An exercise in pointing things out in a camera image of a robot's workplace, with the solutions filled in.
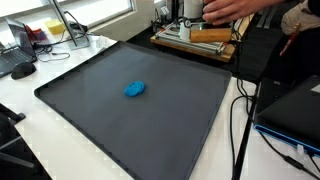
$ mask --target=black tray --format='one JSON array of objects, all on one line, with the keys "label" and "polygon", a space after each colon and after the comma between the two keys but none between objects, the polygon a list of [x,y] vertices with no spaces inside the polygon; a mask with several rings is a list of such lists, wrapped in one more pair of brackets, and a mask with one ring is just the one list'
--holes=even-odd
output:
[{"label": "black tray", "polygon": [[[230,78],[227,71],[117,42],[35,95],[133,178],[179,180],[191,175]],[[127,97],[125,87],[138,80],[145,92]]]}]

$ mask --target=blue play dough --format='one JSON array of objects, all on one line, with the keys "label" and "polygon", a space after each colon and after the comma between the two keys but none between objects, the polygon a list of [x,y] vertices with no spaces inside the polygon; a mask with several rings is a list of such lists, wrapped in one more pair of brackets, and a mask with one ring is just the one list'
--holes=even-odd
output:
[{"label": "blue play dough", "polygon": [[145,88],[145,84],[142,81],[135,81],[133,83],[130,83],[125,89],[124,93],[125,95],[129,97],[134,97],[139,94],[142,94]]}]

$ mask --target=wooden rolling pin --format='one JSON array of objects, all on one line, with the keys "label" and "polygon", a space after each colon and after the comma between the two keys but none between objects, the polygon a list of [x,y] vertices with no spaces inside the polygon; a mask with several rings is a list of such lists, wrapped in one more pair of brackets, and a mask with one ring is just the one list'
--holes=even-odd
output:
[{"label": "wooden rolling pin", "polygon": [[190,32],[191,43],[229,42],[230,39],[230,28],[191,30]]}]

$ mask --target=white table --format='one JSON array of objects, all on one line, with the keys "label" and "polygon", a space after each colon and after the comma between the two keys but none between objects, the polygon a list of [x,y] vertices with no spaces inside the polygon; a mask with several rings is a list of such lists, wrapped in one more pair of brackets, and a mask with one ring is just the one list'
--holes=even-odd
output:
[{"label": "white table", "polygon": [[[69,52],[71,57],[68,60],[49,63],[38,61],[35,63],[37,71],[29,77],[17,81],[10,76],[0,79],[1,103],[14,112],[22,112],[27,116],[15,127],[52,179],[132,179],[68,121],[33,94],[36,88],[84,62],[99,50],[93,44],[89,48],[70,52],[61,44],[54,51]],[[244,87],[249,94],[253,94],[256,88],[249,82],[244,82]],[[231,178],[229,110],[231,102],[239,95],[236,79],[232,78],[190,179]],[[235,104],[233,116],[237,156],[247,122],[244,99]]]},{"label": "white table", "polygon": [[[265,136],[269,142],[281,153],[289,155],[298,160],[298,152],[292,146],[278,141],[274,138]],[[304,155],[305,162],[317,172],[314,165],[307,155]],[[320,158],[315,157],[315,162],[320,165]],[[251,128],[249,135],[245,160],[242,167],[241,180],[314,180],[307,173],[297,170],[285,162],[277,153],[275,153],[260,134]]]}]

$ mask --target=black laptop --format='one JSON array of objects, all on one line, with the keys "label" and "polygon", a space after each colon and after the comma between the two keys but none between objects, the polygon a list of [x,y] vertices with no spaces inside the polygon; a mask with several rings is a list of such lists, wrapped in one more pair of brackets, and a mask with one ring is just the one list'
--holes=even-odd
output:
[{"label": "black laptop", "polygon": [[16,20],[6,18],[14,36],[17,47],[0,54],[0,78],[11,73],[17,64],[35,62],[36,53],[33,50],[26,26]]},{"label": "black laptop", "polygon": [[[260,92],[271,96],[276,92]],[[294,147],[320,155],[320,77],[312,76],[254,116],[254,128]],[[258,99],[258,106],[264,98]]]}]

